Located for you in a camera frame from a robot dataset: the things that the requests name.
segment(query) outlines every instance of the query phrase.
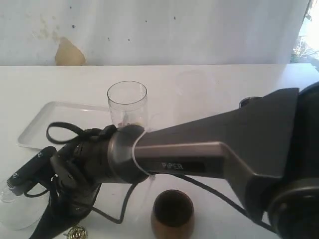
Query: copper cup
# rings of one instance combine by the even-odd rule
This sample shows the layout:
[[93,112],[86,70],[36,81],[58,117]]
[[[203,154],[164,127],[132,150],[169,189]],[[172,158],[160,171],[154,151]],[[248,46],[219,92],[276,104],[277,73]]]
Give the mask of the copper cup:
[[194,230],[194,206],[181,191],[167,190],[155,199],[151,224],[157,239],[188,239]]

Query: white wall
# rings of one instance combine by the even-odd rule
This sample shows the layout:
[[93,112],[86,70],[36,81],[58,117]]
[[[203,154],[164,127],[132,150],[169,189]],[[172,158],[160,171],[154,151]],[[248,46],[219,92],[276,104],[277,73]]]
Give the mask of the white wall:
[[62,36],[88,65],[288,63],[307,3],[1,0],[0,65],[54,65]]

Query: white tray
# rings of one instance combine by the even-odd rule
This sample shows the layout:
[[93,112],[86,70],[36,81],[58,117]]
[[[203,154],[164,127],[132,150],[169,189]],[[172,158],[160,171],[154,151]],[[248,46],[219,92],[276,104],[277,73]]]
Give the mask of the white tray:
[[[112,124],[107,107],[89,106],[64,102],[49,102],[35,116],[17,140],[21,147],[43,149],[53,145],[46,139],[45,132],[51,122],[63,121],[75,124],[82,129],[101,128]],[[51,128],[50,135],[57,140],[66,140],[76,135],[67,129]]]

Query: white table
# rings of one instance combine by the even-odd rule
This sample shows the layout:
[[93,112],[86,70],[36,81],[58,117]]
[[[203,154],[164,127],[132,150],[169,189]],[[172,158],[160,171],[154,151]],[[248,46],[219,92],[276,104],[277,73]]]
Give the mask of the white table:
[[[19,134],[49,101],[106,105],[106,90],[123,80],[142,82],[148,89],[153,128],[163,128],[236,109],[247,96],[264,96],[279,88],[304,87],[319,81],[309,64],[296,65],[202,65],[202,66],[86,66],[0,67],[0,179],[10,176],[36,151],[16,146]],[[198,180],[238,200],[224,180]],[[158,175],[146,196],[149,182],[133,192],[122,225],[92,212],[81,222],[89,239],[154,238],[150,227],[156,196],[179,189],[193,200],[195,231],[199,239],[276,239],[276,235],[253,224],[214,195],[168,175]],[[102,187],[96,207],[119,216],[128,185]],[[34,226],[10,231],[0,225],[1,238],[22,239]]]

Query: white tabletop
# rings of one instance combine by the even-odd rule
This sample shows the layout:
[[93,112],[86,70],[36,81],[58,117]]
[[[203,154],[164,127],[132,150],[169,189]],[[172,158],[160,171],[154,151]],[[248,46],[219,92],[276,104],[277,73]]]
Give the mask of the white tabletop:
[[[114,83],[134,80],[148,89],[152,128],[163,128],[238,108],[241,99],[264,96],[276,89],[304,87],[319,81],[310,64],[295,65],[201,65],[201,66],[85,66],[0,67],[0,179],[10,176],[36,151],[16,146],[19,134],[50,101],[107,105],[106,90]],[[224,180],[197,178],[238,199]],[[192,238],[276,239],[214,195],[180,179],[158,175],[149,193],[149,181],[133,192],[122,225],[92,212],[81,222],[89,239],[154,238],[151,209],[156,196],[179,189],[190,196],[195,208]],[[129,185],[105,184],[96,207],[118,217]],[[34,225],[10,231],[0,225],[1,238],[28,238]]]

